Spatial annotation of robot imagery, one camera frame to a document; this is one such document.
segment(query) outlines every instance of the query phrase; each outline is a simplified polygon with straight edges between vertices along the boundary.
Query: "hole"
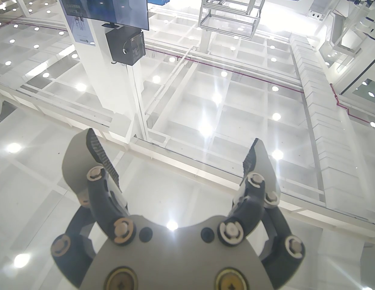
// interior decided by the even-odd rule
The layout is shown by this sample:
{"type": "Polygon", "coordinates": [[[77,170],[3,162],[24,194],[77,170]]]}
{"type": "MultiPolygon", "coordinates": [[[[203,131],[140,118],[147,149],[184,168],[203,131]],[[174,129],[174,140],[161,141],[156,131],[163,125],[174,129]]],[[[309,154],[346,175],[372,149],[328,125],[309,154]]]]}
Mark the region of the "hole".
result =
{"type": "Polygon", "coordinates": [[[143,243],[148,243],[153,237],[153,231],[149,227],[144,227],[139,232],[139,240],[143,243]]]}

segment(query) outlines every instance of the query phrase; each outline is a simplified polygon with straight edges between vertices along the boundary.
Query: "metal frame structure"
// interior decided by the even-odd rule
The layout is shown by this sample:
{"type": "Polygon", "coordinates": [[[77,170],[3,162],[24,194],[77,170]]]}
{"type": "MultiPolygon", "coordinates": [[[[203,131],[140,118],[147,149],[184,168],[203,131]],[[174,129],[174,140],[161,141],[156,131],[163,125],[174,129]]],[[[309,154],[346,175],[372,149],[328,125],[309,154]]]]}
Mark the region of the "metal frame structure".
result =
{"type": "Polygon", "coordinates": [[[199,26],[209,31],[218,32],[231,36],[244,37],[251,40],[260,22],[261,10],[265,0],[261,0],[259,5],[256,0],[249,0],[248,3],[235,0],[202,0],[199,26]],[[241,6],[242,9],[231,7],[230,4],[241,6]],[[244,29],[241,33],[237,30],[221,29],[211,23],[211,19],[222,22],[233,22],[236,26],[242,25],[244,29]]]}

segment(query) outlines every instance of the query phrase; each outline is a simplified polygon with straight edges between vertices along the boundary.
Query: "ceiling light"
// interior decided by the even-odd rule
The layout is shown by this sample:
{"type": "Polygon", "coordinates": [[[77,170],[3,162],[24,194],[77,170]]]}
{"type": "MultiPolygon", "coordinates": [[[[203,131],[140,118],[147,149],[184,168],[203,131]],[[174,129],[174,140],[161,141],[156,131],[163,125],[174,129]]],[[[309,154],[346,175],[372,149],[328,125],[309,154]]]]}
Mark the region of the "ceiling light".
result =
{"type": "Polygon", "coordinates": [[[208,124],[208,122],[203,122],[199,128],[200,133],[203,135],[203,137],[209,137],[211,136],[213,129],[212,127],[208,124]]]}
{"type": "Polygon", "coordinates": [[[30,259],[30,255],[26,253],[19,254],[17,255],[17,257],[14,258],[14,266],[16,268],[25,267],[28,264],[29,259],[30,259]]]}
{"type": "Polygon", "coordinates": [[[216,103],[216,105],[218,106],[221,101],[222,101],[222,96],[221,94],[219,93],[214,93],[213,96],[212,96],[212,100],[216,103]]]}
{"type": "Polygon", "coordinates": [[[280,160],[283,158],[283,152],[279,149],[276,149],[272,152],[272,157],[276,160],[280,160]]]}
{"type": "Polygon", "coordinates": [[[154,83],[159,83],[161,81],[161,77],[160,76],[158,76],[158,75],[154,75],[153,76],[153,82],[154,83]]]}
{"type": "Polygon", "coordinates": [[[80,92],[83,92],[87,89],[87,85],[83,84],[83,83],[78,83],[76,85],[76,89],[80,92]]]}
{"type": "Polygon", "coordinates": [[[20,150],[21,150],[22,146],[18,143],[11,143],[9,144],[7,147],[6,147],[6,150],[9,152],[9,153],[18,153],[20,150]]]}
{"type": "Polygon", "coordinates": [[[279,113],[273,113],[272,115],[272,119],[275,120],[275,121],[278,121],[281,119],[281,116],[279,113]]]}
{"type": "Polygon", "coordinates": [[[166,225],[167,229],[174,231],[178,229],[178,224],[175,221],[169,221],[166,225]]]}

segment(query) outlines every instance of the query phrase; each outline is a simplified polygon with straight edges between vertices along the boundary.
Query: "red pipe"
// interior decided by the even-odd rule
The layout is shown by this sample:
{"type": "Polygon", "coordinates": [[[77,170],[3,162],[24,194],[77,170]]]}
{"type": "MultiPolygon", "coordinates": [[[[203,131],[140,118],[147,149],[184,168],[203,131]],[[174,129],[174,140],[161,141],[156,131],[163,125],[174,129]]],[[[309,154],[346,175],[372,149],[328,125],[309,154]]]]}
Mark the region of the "red pipe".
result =
{"type": "Polygon", "coordinates": [[[360,118],[360,117],[358,117],[358,116],[354,116],[353,114],[351,114],[350,111],[349,111],[349,108],[346,107],[346,106],[344,106],[344,105],[342,105],[342,104],[339,102],[338,95],[337,95],[337,93],[335,92],[332,83],[330,83],[330,87],[331,87],[331,90],[332,90],[333,93],[334,93],[334,97],[335,97],[335,100],[337,101],[337,106],[338,106],[338,107],[341,107],[341,108],[345,109],[346,112],[347,112],[347,114],[348,114],[349,116],[354,117],[354,118],[356,118],[356,119],[358,119],[358,120],[361,120],[361,121],[363,121],[363,122],[369,124],[369,121],[366,121],[366,120],[364,120],[364,119],[362,119],[362,118],[360,118]]]}

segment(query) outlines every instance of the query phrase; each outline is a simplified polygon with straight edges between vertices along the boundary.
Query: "screw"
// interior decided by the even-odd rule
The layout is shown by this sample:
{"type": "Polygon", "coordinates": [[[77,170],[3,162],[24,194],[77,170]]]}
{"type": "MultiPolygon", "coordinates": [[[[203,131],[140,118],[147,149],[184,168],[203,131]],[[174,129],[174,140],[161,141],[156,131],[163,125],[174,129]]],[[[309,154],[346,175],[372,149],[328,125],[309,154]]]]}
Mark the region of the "screw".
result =
{"type": "Polygon", "coordinates": [[[115,227],[115,236],[117,237],[123,237],[128,232],[128,224],[126,222],[121,222],[116,225],[115,227]]]}
{"type": "Polygon", "coordinates": [[[278,196],[276,195],[275,192],[268,192],[265,194],[265,199],[267,199],[267,201],[270,203],[274,203],[274,202],[277,202],[278,196]]]}
{"type": "Polygon", "coordinates": [[[237,229],[236,225],[233,222],[228,222],[225,226],[225,235],[229,238],[237,238],[240,234],[239,229],[237,229]]]}
{"type": "Polygon", "coordinates": [[[302,252],[302,244],[295,239],[290,239],[290,250],[293,254],[300,254],[302,252]]]}

